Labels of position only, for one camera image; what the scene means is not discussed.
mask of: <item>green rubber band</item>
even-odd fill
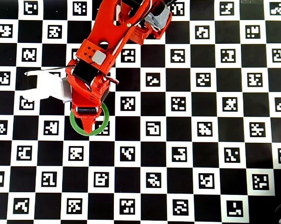
[[[85,132],[83,129],[81,129],[81,128],[77,125],[77,123],[76,123],[76,121],[75,121],[74,113],[73,113],[73,111],[71,110],[71,113],[70,113],[70,123],[71,123],[73,129],[74,129],[77,133],[79,133],[79,134],[81,134],[81,135],[83,135],[83,136],[93,136],[93,135],[97,135],[97,134],[101,133],[101,132],[107,127],[107,125],[108,125],[108,120],[109,120],[109,112],[108,112],[107,106],[106,106],[104,103],[102,103],[101,108],[102,108],[103,113],[104,113],[104,120],[103,120],[103,123],[102,123],[102,125],[101,125],[99,128],[97,128],[96,130],[92,131],[90,134],[88,134],[87,132]]]

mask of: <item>white square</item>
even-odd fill
[[[243,117],[242,92],[217,92],[217,116],[218,117]]]
[[[190,68],[190,44],[166,44],[165,67]]]
[[[16,67],[0,66],[0,91],[15,91]]]
[[[227,210],[227,201],[242,202],[242,210],[235,208],[233,211]],[[248,211],[248,196],[247,195],[221,195],[221,221],[229,223],[249,223],[249,211]],[[239,215],[241,217],[231,217],[231,215]]]
[[[92,20],[92,3],[87,0],[79,0],[79,2],[86,2],[86,8],[84,6],[77,6],[75,9],[76,14],[73,15],[73,2],[78,2],[77,0],[68,0],[68,20],[69,21],[89,21]]]
[[[243,122],[244,122],[244,140],[245,142],[250,142],[250,143],[255,143],[255,142],[266,142],[266,143],[271,143],[271,122],[270,122],[270,118],[266,118],[266,117],[244,117],[243,118]],[[254,125],[251,126],[252,123],[254,124],[258,124],[258,123],[265,123],[265,137],[257,137],[262,130],[259,130],[259,128]],[[253,128],[254,129],[254,133],[256,132],[257,135],[252,136],[250,135],[250,129]]]
[[[276,7],[270,7],[271,3],[281,3],[281,0],[270,0],[264,2],[264,15],[265,20],[270,21],[281,21],[281,9],[280,4],[278,4]]]
[[[219,168],[194,167],[192,170],[193,170],[193,193],[195,195],[220,195]]]
[[[215,45],[216,68],[241,68],[241,44],[226,43]]]
[[[191,92],[166,92],[167,117],[191,117]]]
[[[281,169],[281,143],[273,142],[271,146],[272,146],[273,168]]]
[[[190,43],[215,44],[215,21],[190,21]]]
[[[66,44],[67,32],[67,20],[43,20],[42,43]]]
[[[253,181],[253,175],[266,175],[269,186],[261,186],[260,180]],[[249,196],[275,196],[273,169],[246,169],[247,194]],[[253,187],[269,187],[269,190],[254,189]]]
[[[216,68],[191,68],[190,85],[191,92],[216,92]]]
[[[141,92],[115,92],[115,115],[141,116]]]
[[[166,167],[140,168],[140,192],[142,194],[166,194],[167,191]]]
[[[103,116],[99,116],[96,118],[96,121],[103,121]],[[109,117],[109,126],[106,127],[106,129],[109,129],[109,135],[95,135],[95,136],[90,136],[89,140],[90,141],[115,141],[115,125],[116,125],[116,118],[115,116],[110,116]]]
[[[88,167],[89,166],[89,141],[64,141],[63,166]]]
[[[38,116],[40,113],[40,100],[28,101],[23,97],[22,91],[15,91],[14,115]]]
[[[7,127],[4,123],[0,122],[0,140],[12,140],[13,138],[13,115],[0,115],[0,121],[7,121]]]
[[[23,203],[14,205],[14,199],[23,198]],[[15,210],[28,211],[28,214],[13,214]],[[35,193],[33,192],[10,192],[8,198],[7,220],[33,220],[35,216]]]
[[[9,193],[9,189],[10,189],[10,166],[0,166],[0,172],[5,172],[3,179],[0,180],[0,184],[1,182],[4,183],[3,187],[0,187],[0,193]]]
[[[218,142],[217,117],[191,117],[191,130],[193,142]]]
[[[242,92],[269,92],[267,68],[241,68]]]
[[[266,45],[266,52],[267,52],[267,67],[268,68],[281,68],[281,43],[268,43]]]
[[[119,53],[116,59],[116,68],[140,68],[140,67],[141,67],[141,46],[136,43],[125,44],[122,51]]]
[[[43,20],[43,1],[34,0],[34,4],[25,3],[26,0],[18,0],[19,20]]]
[[[13,140],[11,150],[11,166],[35,167],[38,160],[38,141]]]
[[[178,0],[170,7],[172,21],[189,21],[190,20],[190,1]]]
[[[180,208],[173,208],[174,200],[181,200],[181,202],[187,202],[188,207],[183,208],[181,205]],[[193,222],[195,220],[194,197],[191,194],[167,194],[167,208],[168,221]],[[174,210],[176,212],[181,212],[182,209],[187,209],[188,215],[183,216],[174,214]]]
[[[16,65],[17,67],[41,67],[42,44],[18,43]]]
[[[127,205],[127,206],[133,206],[133,204],[135,205],[133,211],[134,214],[129,214],[129,215],[123,215],[120,214],[120,203],[123,204],[123,206]],[[115,193],[114,194],[114,220],[135,220],[135,221],[140,221],[141,220],[141,194],[137,194],[137,193]]]
[[[114,167],[89,167],[88,186],[89,193],[114,193]]]
[[[269,93],[269,109],[271,118],[281,118],[281,92]]]
[[[88,219],[88,193],[62,193],[61,220]]]
[[[167,167],[192,167],[192,142],[167,141]]]
[[[0,43],[17,43],[18,20],[0,20]]]
[[[141,92],[165,92],[166,69],[165,68],[140,68]]]
[[[222,8],[222,3],[233,2],[230,6],[224,5]],[[240,1],[239,0],[215,0],[214,2],[214,19],[215,21],[238,21],[240,20]]]
[[[59,167],[59,166],[37,167],[36,189],[35,189],[36,193],[61,193],[62,184],[63,184],[63,167]]]
[[[244,142],[218,143],[219,168],[246,168]]]
[[[141,142],[140,141],[115,141],[114,166],[115,167],[141,167]]]
[[[166,117],[140,117],[141,141],[166,141]]]
[[[240,42],[242,44],[266,44],[266,22],[264,20],[240,20]]]
[[[48,121],[48,125],[46,127],[44,127],[45,121]],[[40,115],[39,116],[39,128],[38,128],[38,140],[63,141],[64,140],[64,125],[65,125],[64,116]]]

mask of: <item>checkerboard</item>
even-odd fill
[[[173,4],[162,39],[124,47],[109,125],[84,137],[70,103],[22,96],[24,72],[75,58],[100,3],[0,0],[0,224],[276,223],[281,0]]]

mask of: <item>green ring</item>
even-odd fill
[[[102,125],[101,125],[99,128],[97,128],[96,130],[92,131],[90,134],[88,134],[87,132],[85,132],[83,129],[81,129],[81,128],[77,125],[77,123],[76,123],[76,121],[75,121],[74,113],[73,113],[73,111],[71,110],[71,113],[70,113],[70,123],[71,123],[73,129],[74,129],[77,133],[79,133],[79,134],[81,134],[81,135],[83,135],[83,136],[93,136],[93,135],[96,135],[96,134],[99,134],[100,132],[102,132],[102,131],[107,127],[107,125],[108,125],[109,112],[108,112],[107,106],[106,106],[104,103],[102,103],[101,108],[102,108],[103,113],[104,113],[104,120],[103,120],[103,123],[102,123]]]

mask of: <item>checkerboard mat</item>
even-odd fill
[[[0,0],[0,224],[276,223],[281,0],[173,4],[162,39],[124,47],[109,125],[84,137],[23,74],[75,58],[100,3]]]

